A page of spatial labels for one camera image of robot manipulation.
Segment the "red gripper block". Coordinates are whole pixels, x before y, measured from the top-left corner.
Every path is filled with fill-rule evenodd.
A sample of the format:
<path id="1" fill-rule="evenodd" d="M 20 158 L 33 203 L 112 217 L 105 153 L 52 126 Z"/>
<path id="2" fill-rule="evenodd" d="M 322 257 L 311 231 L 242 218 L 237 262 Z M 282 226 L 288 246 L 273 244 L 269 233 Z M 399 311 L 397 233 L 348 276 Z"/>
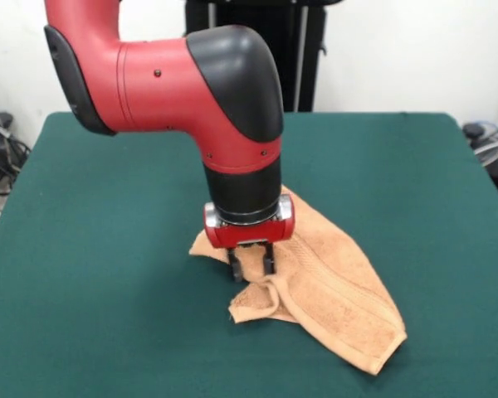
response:
<path id="1" fill-rule="evenodd" d="M 272 243 L 288 240 L 295 228 L 295 207 L 291 195 L 280 195 L 276 212 L 263 222 L 250 225 L 227 223 L 220 216 L 212 202 L 203 208 L 204 232 L 216 249 L 227 249 L 228 264 L 232 268 L 235 282 L 243 280 L 242 265 L 235 249 L 240 245 L 264 242 L 264 274 L 276 272 L 274 246 Z"/>

